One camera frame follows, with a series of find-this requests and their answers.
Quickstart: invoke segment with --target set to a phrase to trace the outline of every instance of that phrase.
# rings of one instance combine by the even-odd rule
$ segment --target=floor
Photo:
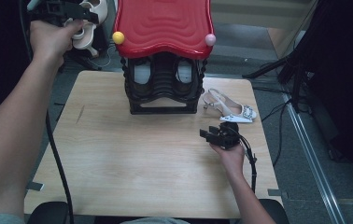
[[[217,44],[208,59],[207,77],[241,78],[277,60],[265,28],[215,24],[215,29]],[[114,49],[109,49],[92,62],[104,65],[101,66],[104,71],[121,71],[119,56]],[[262,118],[288,100],[287,94],[268,90],[290,89],[290,84],[281,86],[276,81],[280,69],[251,80]],[[68,62],[64,73],[57,76],[50,104],[53,127],[81,70],[84,70],[81,65]],[[309,105],[301,104],[301,107],[307,109]],[[277,112],[264,120],[263,128],[273,160],[282,135],[275,174],[289,222],[353,223],[353,164],[330,159],[328,145],[313,117],[307,113],[295,114],[286,107],[282,116]],[[47,145],[46,139],[44,136],[42,148]],[[334,196],[335,203],[325,203],[330,195]],[[76,223],[93,223],[93,217],[77,217]]]

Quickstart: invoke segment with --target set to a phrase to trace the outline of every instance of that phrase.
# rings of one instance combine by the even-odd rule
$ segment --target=yellow ball
[[[124,34],[122,32],[117,31],[113,33],[112,39],[115,44],[122,44],[124,42]]]

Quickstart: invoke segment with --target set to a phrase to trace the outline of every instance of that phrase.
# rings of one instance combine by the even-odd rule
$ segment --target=white shoe
[[[203,100],[204,108],[211,106],[222,113],[222,121],[251,123],[257,116],[249,105],[240,105],[213,88],[204,94]]]

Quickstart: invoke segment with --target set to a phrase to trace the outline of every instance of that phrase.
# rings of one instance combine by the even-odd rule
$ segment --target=table
[[[74,213],[89,216],[237,218],[238,208],[219,157],[199,130],[219,126],[220,113],[131,115],[121,73],[88,72],[78,75],[54,131],[72,195]],[[204,79],[258,111],[250,82],[243,79]],[[162,98],[151,104],[168,105]],[[278,189],[266,139],[258,116],[239,124],[240,133],[256,154],[258,198],[276,199]],[[249,163],[244,173],[250,183]],[[29,190],[25,213],[44,202],[66,201],[51,149],[36,172],[41,191]]]

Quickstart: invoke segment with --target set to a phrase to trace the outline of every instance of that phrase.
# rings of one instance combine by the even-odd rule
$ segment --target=person's left hand
[[[72,35],[83,26],[83,21],[74,20],[65,27],[57,27],[43,21],[31,22],[30,42],[34,59],[55,60],[58,66],[64,62],[63,55],[72,48]]]

